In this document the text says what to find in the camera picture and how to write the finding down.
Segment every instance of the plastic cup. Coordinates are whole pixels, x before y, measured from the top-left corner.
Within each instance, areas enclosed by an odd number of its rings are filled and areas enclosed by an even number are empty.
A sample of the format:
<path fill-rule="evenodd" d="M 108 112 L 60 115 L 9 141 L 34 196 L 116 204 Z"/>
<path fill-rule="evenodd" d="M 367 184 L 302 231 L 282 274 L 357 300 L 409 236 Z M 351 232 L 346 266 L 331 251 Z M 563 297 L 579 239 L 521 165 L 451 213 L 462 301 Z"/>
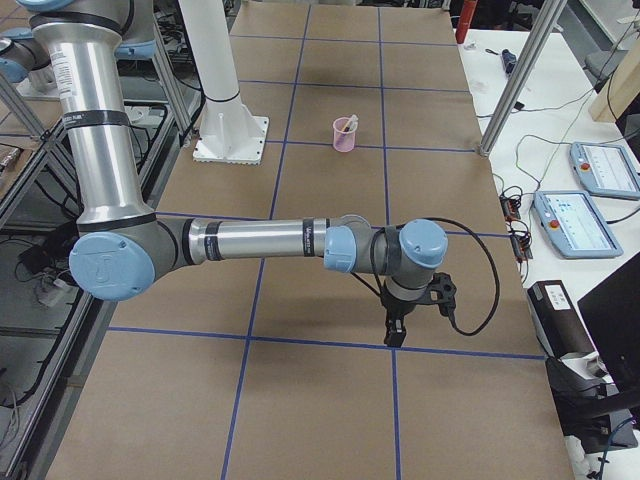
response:
<path fill-rule="evenodd" d="M 349 117 L 340 117 L 333 122 L 333 148 L 339 152 L 350 152 L 356 146 L 356 128 L 350 132 L 343 132 L 342 129 L 349 121 Z"/>

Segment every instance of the computer equipment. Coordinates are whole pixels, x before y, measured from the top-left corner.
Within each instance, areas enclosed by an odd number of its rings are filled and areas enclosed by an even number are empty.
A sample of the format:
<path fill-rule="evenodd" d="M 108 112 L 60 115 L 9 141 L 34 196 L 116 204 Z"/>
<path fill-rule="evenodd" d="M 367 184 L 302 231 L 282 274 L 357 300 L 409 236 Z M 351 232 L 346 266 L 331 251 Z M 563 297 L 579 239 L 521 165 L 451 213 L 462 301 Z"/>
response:
<path fill-rule="evenodd" d="M 565 258 L 613 258 L 620 243 L 588 192 L 536 192 L 534 211 L 549 240 Z"/>
<path fill-rule="evenodd" d="M 578 301 L 613 381 L 640 418 L 640 253 Z"/>
<path fill-rule="evenodd" d="M 640 253 L 578 301 L 578 309 L 613 384 L 586 380 L 556 358 L 547 374 L 565 435 L 587 453 L 603 451 L 611 431 L 633 414 L 640 418 Z M 613 449 L 636 447 L 630 424 Z"/>
<path fill-rule="evenodd" d="M 576 142 L 570 158 L 580 183 L 592 195 L 640 200 L 640 177 L 623 146 Z"/>

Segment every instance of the blue tape line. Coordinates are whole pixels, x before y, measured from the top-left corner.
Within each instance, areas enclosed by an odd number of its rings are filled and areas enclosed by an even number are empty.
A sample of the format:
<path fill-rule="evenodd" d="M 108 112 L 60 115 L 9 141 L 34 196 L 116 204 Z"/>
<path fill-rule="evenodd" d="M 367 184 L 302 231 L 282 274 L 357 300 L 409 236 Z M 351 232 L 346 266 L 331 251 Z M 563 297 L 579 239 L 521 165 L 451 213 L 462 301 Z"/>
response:
<path fill-rule="evenodd" d="M 229 470 L 229 458 L 231 457 L 231 447 L 233 446 L 233 435 L 236 430 L 236 420 L 238 419 L 238 409 L 240 408 L 240 396 L 242 395 L 242 387 L 244 386 L 244 374 L 247 369 L 247 360 L 249 358 L 249 348 L 251 342 L 244 344 L 244 353 L 242 354 L 242 366 L 240 367 L 240 376 L 238 378 L 238 386 L 236 387 L 236 398 L 233 402 L 233 413 L 231 414 L 231 423 L 229 424 L 229 435 L 227 436 L 227 446 L 224 451 L 224 462 L 222 463 L 221 480 L 227 478 Z"/>
<path fill-rule="evenodd" d="M 400 450 L 400 401 L 398 399 L 398 362 L 396 350 L 391 350 L 391 375 L 393 380 L 393 431 L 396 443 L 396 480 L 402 480 L 402 453 Z"/>
<path fill-rule="evenodd" d="M 397 147 L 387 146 L 387 150 L 424 150 L 428 152 L 475 153 L 473 148 L 440 148 L 440 147 Z"/>
<path fill-rule="evenodd" d="M 300 338 L 283 338 L 283 337 L 265 337 L 265 336 L 253 336 L 247 337 L 246 335 L 234 335 L 228 333 L 216 333 L 216 332 L 197 332 L 197 331 L 183 331 L 183 330 L 163 330 L 153 328 L 138 328 L 138 327 L 109 327 L 109 331 L 129 332 L 129 333 L 148 333 L 154 335 L 175 335 L 175 336 L 188 336 L 188 337 L 206 337 L 206 338 L 220 338 L 230 340 L 250 340 L 252 342 L 265 342 L 265 343 L 284 343 L 290 345 L 312 345 L 319 347 L 337 347 L 337 348 L 353 348 L 363 350 L 391 350 L 385 345 L 373 345 L 370 343 L 356 343 L 356 342 L 331 342 L 323 340 L 304 340 Z M 487 357 L 487 358 L 508 358 L 514 360 L 544 360 L 542 355 L 530 355 L 520 353 L 501 353 L 501 352 L 480 352 L 474 350 L 452 350 L 452 349 L 439 349 L 439 348 L 423 348 L 423 347 L 402 347 L 398 349 L 401 352 L 410 353 L 426 353 L 432 355 L 454 355 L 465 357 Z"/>
<path fill-rule="evenodd" d="M 253 296 L 253 305 L 251 306 L 251 317 L 249 319 L 249 327 L 247 328 L 247 336 L 244 344 L 244 352 L 242 354 L 242 365 L 240 367 L 240 375 L 238 377 L 238 386 L 236 387 L 236 398 L 233 402 L 233 413 L 231 414 L 231 423 L 229 425 L 229 435 L 227 436 L 227 447 L 224 452 L 224 462 L 222 464 L 222 472 L 220 479 L 227 478 L 229 470 L 229 459 L 231 457 L 231 448 L 233 446 L 233 437 L 236 430 L 236 420 L 238 418 L 238 410 L 240 409 L 240 398 L 242 397 L 242 387 L 244 386 L 245 373 L 247 370 L 247 362 L 249 360 L 249 350 L 251 349 L 251 334 L 253 332 L 253 324 L 258 310 L 258 299 L 260 298 L 260 290 L 262 288 L 262 275 L 264 273 L 264 260 L 260 261 L 260 270 L 258 271 L 258 279 L 256 280 L 256 292 Z"/>
<path fill-rule="evenodd" d="M 388 87 L 376 85 L 350 85 L 337 83 L 315 83 L 315 82 L 282 82 L 275 80 L 238 80 L 239 83 L 264 83 L 267 85 L 301 85 L 303 87 L 327 87 L 327 88 L 368 88 L 374 90 L 400 90 L 409 92 L 441 92 L 441 93 L 470 93 L 469 90 L 459 90 L 450 88 L 427 88 L 427 87 Z"/>
<path fill-rule="evenodd" d="M 177 337 L 199 337 L 199 338 L 221 338 L 224 340 L 246 340 L 246 335 L 234 335 L 231 333 L 216 332 L 198 332 L 185 330 L 164 330 L 157 328 L 138 328 L 138 327 L 109 327 L 110 332 L 128 332 L 128 333 L 152 333 L 154 335 L 173 335 Z"/>
<path fill-rule="evenodd" d="M 433 42 L 397 42 L 389 40 L 350 40 L 341 38 L 316 38 L 316 37 L 286 37 L 286 36 L 270 36 L 270 35 L 247 35 L 247 34 L 231 34 L 230 37 L 237 38 L 261 38 L 272 40 L 310 40 L 314 42 L 342 42 L 342 43 L 383 43 L 390 45 L 422 45 L 427 47 L 457 47 L 455 43 L 433 43 Z"/>
<path fill-rule="evenodd" d="M 287 115 L 287 126 L 284 130 L 284 141 L 282 144 L 282 151 L 280 152 L 280 163 L 278 164 L 278 173 L 276 175 L 276 185 L 273 192 L 273 199 L 271 201 L 271 209 L 269 211 L 269 219 L 272 220 L 276 210 L 276 203 L 278 202 L 278 191 L 280 190 L 280 180 L 282 178 L 282 170 L 284 168 L 284 156 L 287 151 L 287 143 L 289 138 L 289 129 L 291 128 L 291 117 L 293 115 L 293 105 L 296 100 L 296 90 L 298 88 L 298 79 L 300 78 L 300 67 L 302 66 L 302 55 L 304 53 L 304 42 L 307 36 L 307 29 L 309 28 L 309 18 L 311 17 L 311 7 L 307 11 L 307 18 L 304 24 L 304 33 L 302 35 L 302 42 L 300 44 L 300 54 L 298 55 L 298 65 L 296 66 L 296 76 L 293 84 L 293 90 L 291 92 L 291 103 L 289 105 L 289 113 Z"/>
<path fill-rule="evenodd" d="M 277 143 L 286 143 L 290 145 L 314 145 L 318 147 L 331 147 L 331 143 L 328 142 L 305 142 L 302 140 L 286 140 L 284 142 L 280 142 L 277 140 L 273 140 L 273 142 Z M 451 153 L 474 153 L 473 149 L 464 149 L 464 148 L 439 148 L 439 147 L 393 147 L 393 146 L 382 146 L 382 145 L 358 145 L 358 148 L 377 148 L 382 150 L 415 150 L 417 152 L 451 152 Z"/>

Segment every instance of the black cable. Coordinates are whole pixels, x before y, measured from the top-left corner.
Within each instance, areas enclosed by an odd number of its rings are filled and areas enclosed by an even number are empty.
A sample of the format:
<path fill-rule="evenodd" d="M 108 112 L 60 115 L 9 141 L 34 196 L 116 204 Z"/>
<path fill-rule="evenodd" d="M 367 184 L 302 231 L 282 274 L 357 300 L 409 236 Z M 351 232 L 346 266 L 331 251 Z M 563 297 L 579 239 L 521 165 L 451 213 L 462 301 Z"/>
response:
<path fill-rule="evenodd" d="M 602 453 L 602 457 L 600 457 L 600 471 L 598 472 L 598 475 L 596 476 L 596 480 L 603 480 L 603 475 L 604 475 L 604 466 L 607 464 L 607 455 L 609 454 L 609 450 L 611 450 L 611 445 L 613 445 L 613 439 L 616 437 L 616 435 L 618 434 L 618 432 L 620 431 L 620 429 L 622 429 L 622 427 L 624 427 L 626 424 L 631 423 L 635 421 L 635 417 L 629 417 L 626 420 L 623 420 L 622 422 L 620 422 L 616 428 L 614 428 L 611 431 L 611 434 L 609 435 L 609 438 L 607 439 L 607 446 L 604 449 L 604 452 Z"/>
<path fill-rule="evenodd" d="M 138 135 L 136 135 L 136 132 L 133 130 L 134 127 L 132 125 L 129 125 L 129 128 L 131 128 L 131 135 L 133 136 L 134 140 L 136 141 L 136 145 L 138 146 L 138 152 L 140 152 L 140 162 L 136 162 L 136 166 L 139 167 L 139 166 L 142 165 L 142 160 L 143 160 L 143 157 L 144 157 L 144 153 L 142 152 L 142 144 L 140 143 L 140 139 L 138 138 Z"/>
<path fill-rule="evenodd" d="M 361 284 L 363 284 L 365 287 L 367 287 L 369 290 L 371 290 L 373 292 L 373 294 L 376 297 L 380 296 L 379 292 L 376 292 L 376 289 L 373 288 L 373 285 L 371 285 L 369 282 L 367 282 L 364 278 L 362 278 L 360 275 L 358 275 L 357 273 L 351 272 L 351 275 L 358 280 Z"/>
<path fill-rule="evenodd" d="M 478 245 L 480 245 L 480 248 L 482 249 L 484 254 L 487 256 L 487 260 L 489 261 L 489 265 L 491 267 L 491 273 L 493 275 L 493 281 L 495 284 L 495 294 L 493 296 L 493 304 L 491 305 L 491 309 L 489 310 L 487 317 L 475 330 L 467 332 L 467 331 L 461 330 L 458 327 L 454 313 L 453 312 L 449 313 L 449 321 L 451 322 L 451 326 L 453 327 L 453 329 L 456 332 L 458 332 L 460 335 L 464 335 L 465 337 L 473 337 L 474 335 L 479 334 L 482 330 L 484 330 L 487 327 L 487 325 L 489 325 L 489 322 L 491 322 L 491 319 L 493 318 L 493 316 L 496 313 L 496 310 L 498 309 L 498 304 L 500 303 L 500 277 L 498 275 L 498 269 L 496 267 L 496 263 L 493 260 L 493 256 L 491 255 L 491 252 L 489 252 L 489 249 L 487 248 L 485 243 L 482 241 L 482 239 L 478 236 L 478 234 L 473 230 L 471 230 L 466 225 L 464 225 L 463 223 L 460 223 L 456 220 L 450 220 L 448 218 L 442 218 L 442 217 L 429 217 L 429 218 L 426 218 L 426 220 L 431 220 L 432 222 L 448 223 L 450 225 L 454 225 L 458 228 L 461 228 L 462 230 L 467 232 L 469 235 L 471 235 L 471 237 L 476 241 Z"/>
<path fill-rule="evenodd" d="M 151 148 L 151 145 L 152 145 L 151 136 L 149 135 L 149 132 L 147 131 L 146 128 L 138 127 L 137 125 L 129 125 L 129 128 L 131 128 L 133 130 L 142 130 L 144 132 L 145 136 L 147 137 L 147 150 L 149 148 Z"/>
<path fill-rule="evenodd" d="M 76 219 L 78 218 L 78 214 L 72 212 L 71 210 L 69 210 L 69 208 L 67 208 L 64 203 L 61 203 L 59 201 L 57 201 L 55 198 L 53 198 L 51 195 L 49 195 L 49 193 L 47 192 L 47 190 L 42 186 L 42 184 L 38 181 L 35 180 L 33 182 L 35 184 L 36 187 L 38 187 L 38 189 L 42 192 L 42 194 L 53 204 L 57 205 L 58 207 L 60 207 L 62 209 L 63 213 L 66 213 L 65 216 L 69 216 L 70 219 Z"/>
<path fill-rule="evenodd" d="M 380 281 L 380 275 L 378 275 L 378 267 L 376 265 L 376 242 L 378 241 L 378 237 L 384 233 L 384 229 L 376 231 L 371 238 L 371 246 L 369 247 L 369 261 L 371 262 L 371 269 L 373 270 L 373 278 L 376 280 L 376 285 L 378 286 L 378 291 L 380 295 L 382 295 L 382 282 Z"/>
<path fill-rule="evenodd" d="M 21 238 L 11 238 L 11 236 L 9 236 L 9 238 L 5 240 L 0 241 L 0 245 L 4 245 L 5 243 L 15 243 L 16 245 L 22 245 L 25 247 L 34 247 L 37 245 L 37 243 L 33 243 L 28 240 L 23 240 Z"/>
<path fill-rule="evenodd" d="M 640 212 L 640 207 L 636 208 L 633 212 L 631 212 L 626 217 L 618 218 L 617 220 L 608 220 L 607 225 L 615 225 L 616 223 L 624 222 L 625 220 L 633 217 L 638 212 Z"/>

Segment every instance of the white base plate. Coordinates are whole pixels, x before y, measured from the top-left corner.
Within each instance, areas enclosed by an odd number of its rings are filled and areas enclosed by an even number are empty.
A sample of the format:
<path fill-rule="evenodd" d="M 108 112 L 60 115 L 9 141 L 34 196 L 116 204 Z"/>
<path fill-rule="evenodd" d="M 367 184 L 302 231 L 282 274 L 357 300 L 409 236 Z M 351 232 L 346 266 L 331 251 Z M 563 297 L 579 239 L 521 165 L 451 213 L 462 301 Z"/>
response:
<path fill-rule="evenodd" d="M 227 156 L 220 155 L 213 150 L 219 150 L 219 142 L 217 137 L 204 136 L 196 144 L 193 152 L 193 159 L 197 162 L 221 162 L 221 163 L 240 163 L 244 165 L 259 165 L 262 160 L 262 152 L 267 138 L 267 130 L 269 129 L 268 117 L 253 117 L 260 125 L 262 135 L 260 137 L 252 137 L 247 142 Z"/>

